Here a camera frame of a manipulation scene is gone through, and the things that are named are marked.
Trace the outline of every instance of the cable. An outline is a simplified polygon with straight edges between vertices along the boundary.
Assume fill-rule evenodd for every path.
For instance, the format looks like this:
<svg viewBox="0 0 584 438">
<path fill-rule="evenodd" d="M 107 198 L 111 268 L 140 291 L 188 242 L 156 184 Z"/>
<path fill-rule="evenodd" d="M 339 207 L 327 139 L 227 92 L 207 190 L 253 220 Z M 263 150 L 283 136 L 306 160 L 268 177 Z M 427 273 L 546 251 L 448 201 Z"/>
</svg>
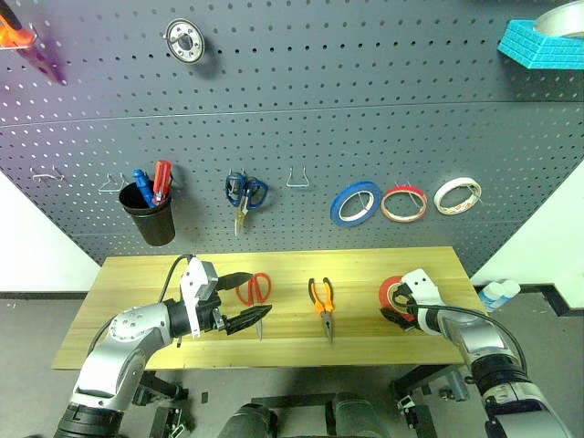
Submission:
<svg viewBox="0 0 584 438">
<path fill-rule="evenodd" d="M 525 374 L 527 374 L 526 355 L 523 352 L 521 345 L 519 345 L 519 341 L 516 339 L 515 336 L 513 336 L 513 333 L 511 333 L 507 327 L 505 327 L 503 324 L 501 324 L 496 319 L 488 317 L 487 315 L 484 315 L 483 313 L 478 312 L 476 310 L 471 310 L 470 308 L 458 308 L 456 306 L 436 306 L 436 305 L 423 305 L 423 304 L 400 304 L 399 306 L 402 306 L 405 308 L 429 308 L 429 309 L 433 308 L 436 310 L 451 310 L 453 312 L 466 313 L 468 315 L 473 315 L 475 317 L 478 317 L 478 318 L 484 319 L 485 321 L 490 322 L 494 326 L 497 326 L 498 328 L 500 328 L 501 331 L 503 331 L 507 335 L 507 337 L 509 339 L 511 339 L 511 342 L 513 342 L 513 345 L 515 346 L 515 349 L 517 350 L 517 354 L 519 355 L 519 360 L 521 361 L 521 368 L 523 369 L 523 372 Z"/>
<path fill-rule="evenodd" d="M 174 260 L 174 262 L 171 265 L 171 269 L 168 271 L 168 274 L 166 275 L 166 280 L 164 281 L 164 286 L 162 287 L 161 295 L 158 298 L 159 303 L 162 303 L 162 300 L 164 299 L 164 295 L 166 295 L 166 289 L 168 289 L 168 285 L 171 282 L 172 274 L 174 273 L 174 269 L 176 268 L 176 266 L 184 258 L 187 259 L 187 262 L 190 262 L 193 257 L 194 257 L 194 255 L 192 255 L 192 254 L 182 254 L 182 255 L 179 255 L 178 257 L 176 257 L 176 260 Z M 106 329 L 110 326 L 111 321 L 113 321 L 114 318 L 115 318 L 115 316 L 108 319 L 103 324 L 103 326 L 101 326 L 99 328 L 99 330 L 96 332 L 96 334 L 93 336 L 93 339 L 89 343 L 88 356 L 89 356 L 89 354 L 91 354 L 91 351 L 93 351 L 93 349 L 95 349 L 95 345 L 98 343 L 99 338 L 101 337 L 103 332 L 106 331 Z"/>
</svg>

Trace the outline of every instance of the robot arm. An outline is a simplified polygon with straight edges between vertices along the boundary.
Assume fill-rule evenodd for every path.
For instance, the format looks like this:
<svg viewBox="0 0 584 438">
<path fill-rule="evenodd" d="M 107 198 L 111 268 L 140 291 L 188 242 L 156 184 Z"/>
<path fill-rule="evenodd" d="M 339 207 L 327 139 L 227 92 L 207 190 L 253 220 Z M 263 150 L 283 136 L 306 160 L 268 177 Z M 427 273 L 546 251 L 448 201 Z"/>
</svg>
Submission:
<svg viewBox="0 0 584 438">
<path fill-rule="evenodd" d="M 121 312 L 85 360 L 55 437 L 115 437 L 152 354 L 190 332 L 198 337 L 201 331 L 224 329 L 230 335 L 265 316 L 271 306 L 249 308 L 234 318 L 219 311 L 217 290 L 239 286 L 250 277 L 217 277 L 211 263 L 193 257 L 182 276 L 181 301 Z"/>
<path fill-rule="evenodd" d="M 541 390 L 527 376 L 522 363 L 506 345 L 491 322 L 476 315 L 433 308 L 446 307 L 438 287 L 423 269 L 403 276 L 393 294 L 407 299 L 406 311 L 417 318 L 418 328 L 430 335 L 450 340 L 461 352 L 471 371 L 489 420 L 485 423 L 490 438 L 571 437 Z"/>
</svg>

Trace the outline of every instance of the red scissors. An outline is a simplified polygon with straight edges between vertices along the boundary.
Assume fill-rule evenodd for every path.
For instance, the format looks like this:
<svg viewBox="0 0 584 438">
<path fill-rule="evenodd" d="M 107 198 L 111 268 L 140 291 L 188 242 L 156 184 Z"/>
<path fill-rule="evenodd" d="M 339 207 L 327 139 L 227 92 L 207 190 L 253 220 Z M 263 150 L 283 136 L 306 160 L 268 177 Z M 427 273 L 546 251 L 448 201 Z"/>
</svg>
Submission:
<svg viewBox="0 0 584 438">
<path fill-rule="evenodd" d="M 263 278 L 267 283 L 267 292 L 265 295 L 262 294 L 262 288 L 260 287 L 259 281 L 257 281 L 258 278 Z M 270 280 L 268 274 L 258 272 L 257 274 L 254 274 L 254 276 L 252 276 L 250 280 L 247 282 L 247 299 L 243 299 L 243 297 L 239 293 L 239 287 L 235 288 L 235 293 L 237 294 L 239 300 L 248 307 L 253 306 L 256 302 L 257 304 L 264 304 L 267 301 L 270 294 L 272 293 L 272 281 Z M 261 341 L 262 338 L 264 337 L 264 325 L 262 324 L 261 319 L 257 321 L 255 324 L 255 333 L 257 334 L 257 337 Z"/>
</svg>

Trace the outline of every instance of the pen holder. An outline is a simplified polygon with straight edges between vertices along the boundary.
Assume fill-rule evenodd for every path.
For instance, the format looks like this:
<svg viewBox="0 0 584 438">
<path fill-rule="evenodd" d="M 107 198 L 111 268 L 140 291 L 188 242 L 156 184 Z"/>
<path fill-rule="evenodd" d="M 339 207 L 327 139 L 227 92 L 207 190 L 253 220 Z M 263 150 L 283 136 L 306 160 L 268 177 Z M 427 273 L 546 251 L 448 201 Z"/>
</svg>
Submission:
<svg viewBox="0 0 584 438">
<path fill-rule="evenodd" d="M 170 195 L 162 203 L 150 208 L 144 201 L 140 189 L 133 182 L 121 189 L 120 203 L 148 245 L 163 246 L 173 240 L 174 221 Z"/>
</svg>

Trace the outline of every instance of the gray pegboard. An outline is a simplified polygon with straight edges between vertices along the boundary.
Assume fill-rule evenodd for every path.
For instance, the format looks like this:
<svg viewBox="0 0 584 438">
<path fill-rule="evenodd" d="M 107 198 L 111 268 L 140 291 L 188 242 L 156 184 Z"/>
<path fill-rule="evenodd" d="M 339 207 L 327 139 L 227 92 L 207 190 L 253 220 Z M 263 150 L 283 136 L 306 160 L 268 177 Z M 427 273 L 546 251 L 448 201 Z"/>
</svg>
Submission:
<svg viewBox="0 0 584 438">
<path fill-rule="evenodd" d="M 12 2 L 67 84 L 0 52 L 0 169 L 99 262 L 453 245 L 471 274 L 584 157 L 582 72 L 529 71 L 496 52 L 507 19 L 556 3 Z M 160 37 L 180 16 L 206 38 L 194 67 L 167 57 Z M 98 188 L 107 172 L 129 179 L 162 158 L 175 164 L 177 237 L 152 248 L 117 195 Z M 303 164 L 312 187 L 288 189 L 288 167 L 298 177 Z M 64 182 L 32 182 L 30 166 L 52 165 Z M 223 187 L 240 167 L 270 193 L 235 238 Z M 396 224 L 377 212 L 351 229 L 329 219 L 333 197 L 362 179 L 382 190 L 409 182 L 432 198 L 463 175 L 484 196 L 461 215 L 431 206 Z M 412 206 L 405 197 L 392 208 Z"/>
</svg>

